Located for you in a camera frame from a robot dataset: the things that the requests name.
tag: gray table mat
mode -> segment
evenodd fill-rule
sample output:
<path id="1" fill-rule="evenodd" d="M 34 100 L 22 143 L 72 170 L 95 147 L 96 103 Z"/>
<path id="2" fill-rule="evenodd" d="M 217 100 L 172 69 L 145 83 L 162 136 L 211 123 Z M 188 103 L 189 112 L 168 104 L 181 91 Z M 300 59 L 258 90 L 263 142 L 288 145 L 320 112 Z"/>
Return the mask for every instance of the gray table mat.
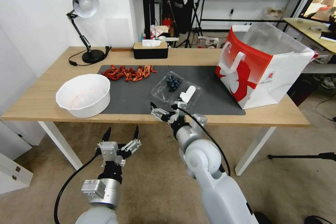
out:
<path id="1" fill-rule="evenodd" d="M 137 69 L 138 66 L 126 66 Z M 110 68 L 101 66 L 98 73 Z M 245 115 L 224 84 L 215 75 L 216 66 L 154 66 L 157 73 L 151 73 L 146 79 L 126 82 L 125 78 L 111 81 L 111 101 L 102 114 L 149 114 L 150 102 L 158 107 L 171 111 L 168 103 L 163 103 L 151 95 L 151 90 L 169 72 L 183 77 L 203 90 L 190 113 L 205 115 Z"/>

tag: screen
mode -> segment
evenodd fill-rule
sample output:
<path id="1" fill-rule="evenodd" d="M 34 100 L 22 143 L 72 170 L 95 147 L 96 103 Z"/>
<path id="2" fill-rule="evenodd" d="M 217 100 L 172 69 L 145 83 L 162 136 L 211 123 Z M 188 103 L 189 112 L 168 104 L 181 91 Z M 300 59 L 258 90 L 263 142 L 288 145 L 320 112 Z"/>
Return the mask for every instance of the screen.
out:
<path id="1" fill-rule="evenodd" d="M 300 16 L 317 21 L 334 22 L 336 0 L 308 0 Z"/>

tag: bag handle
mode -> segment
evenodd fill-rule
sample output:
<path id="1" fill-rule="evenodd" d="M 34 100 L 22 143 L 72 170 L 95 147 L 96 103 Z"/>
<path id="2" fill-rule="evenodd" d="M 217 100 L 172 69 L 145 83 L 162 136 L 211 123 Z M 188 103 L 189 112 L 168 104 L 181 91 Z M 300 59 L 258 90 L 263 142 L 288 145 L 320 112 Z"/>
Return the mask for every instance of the bag handle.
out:
<path id="1" fill-rule="evenodd" d="M 218 66 L 227 74 L 231 74 L 233 72 L 235 72 L 237 70 L 237 67 L 240 63 L 241 60 L 244 60 L 245 59 L 245 54 L 242 53 L 242 52 L 239 52 L 237 53 L 236 55 L 236 58 L 234 59 L 233 63 L 232 63 L 232 66 L 231 67 L 228 67 L 224 62 L 224 52 L 225 50 L 227 49 L 228 46 L 231 45 L 231 42 L 226 42 L 224 47 L 223 47 L 223 50 L 222 50 L 222 56 L 221 56 L 221 59 L 219 60 L 219 63 L 218 63 Z"/>

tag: lamp arm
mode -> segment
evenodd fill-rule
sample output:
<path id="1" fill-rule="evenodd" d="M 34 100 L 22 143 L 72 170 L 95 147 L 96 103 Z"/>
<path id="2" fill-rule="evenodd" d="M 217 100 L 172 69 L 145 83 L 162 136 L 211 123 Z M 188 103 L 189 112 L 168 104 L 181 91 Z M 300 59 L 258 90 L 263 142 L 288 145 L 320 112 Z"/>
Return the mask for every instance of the lamp arm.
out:
<path id="1" fill-rule="evenodd" d="M 69 18 L 69 20 L 71 21 L 72 25 L 74 26 L 74 28 L 76 29 L 76 32 L 78 33 L 81 41 L 83 42 L 83 44 L 85 45 L 87 51 L 89 53 L 91 53 L 91 44 L 89 43 L 89 41 L 86 39 L 86 37 L 84 35 L 81 34 L 81 32 L 79 31 L 77 25 L 75 24 L 74 19 L 76 17 L 78 17 L 76 14 L 73 14 L 74 10 L 72 10 L 71 12 L 69 12 L 68 14 L 66 14 Z"/>

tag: shopping bag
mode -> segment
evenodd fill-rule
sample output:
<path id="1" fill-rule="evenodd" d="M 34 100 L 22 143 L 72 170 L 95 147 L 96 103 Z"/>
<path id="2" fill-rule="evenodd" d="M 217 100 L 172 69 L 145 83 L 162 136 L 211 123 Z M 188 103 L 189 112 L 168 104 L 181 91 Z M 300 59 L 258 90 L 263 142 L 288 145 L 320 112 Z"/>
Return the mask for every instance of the shopping bag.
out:
<path id="1" fill-rule="evenodd" d="M 235 32 L 246 32 L 239 40 Z M 270 23 L 230 29 L 216 67 L 242 109 L 279 103 L 314 51 Z"/>

